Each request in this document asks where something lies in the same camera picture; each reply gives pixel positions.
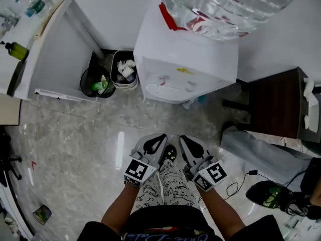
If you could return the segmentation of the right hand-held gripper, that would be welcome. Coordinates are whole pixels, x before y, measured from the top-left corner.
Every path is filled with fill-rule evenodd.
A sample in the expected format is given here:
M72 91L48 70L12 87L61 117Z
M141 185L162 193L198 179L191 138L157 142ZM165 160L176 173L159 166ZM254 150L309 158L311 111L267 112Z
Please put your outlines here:
M183 159L187 163L184 167L185 177L202 191L208 192L227 178L222 161L210 155L203 141L192 136L181 135L179 146Z

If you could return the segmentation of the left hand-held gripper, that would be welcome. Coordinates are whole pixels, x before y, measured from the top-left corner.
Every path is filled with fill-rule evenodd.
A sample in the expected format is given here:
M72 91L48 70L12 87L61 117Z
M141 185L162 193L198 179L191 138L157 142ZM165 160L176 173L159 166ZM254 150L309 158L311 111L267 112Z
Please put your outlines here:
M141 138L130 154L131 161L124 173L125 182L142 187L159 169L159 161L167 141L166 134L152 134Z

